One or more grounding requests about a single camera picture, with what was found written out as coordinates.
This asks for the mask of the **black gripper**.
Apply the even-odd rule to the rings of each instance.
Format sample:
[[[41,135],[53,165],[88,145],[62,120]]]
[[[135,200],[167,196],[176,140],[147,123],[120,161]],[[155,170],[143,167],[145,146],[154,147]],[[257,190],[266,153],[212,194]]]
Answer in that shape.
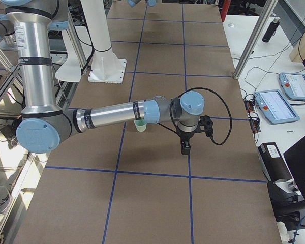
[[[177,122],[177,133],[180,137],[181,154],[189,155],[191,151],[190,139],[194,136],[199,121],[179,121]]]

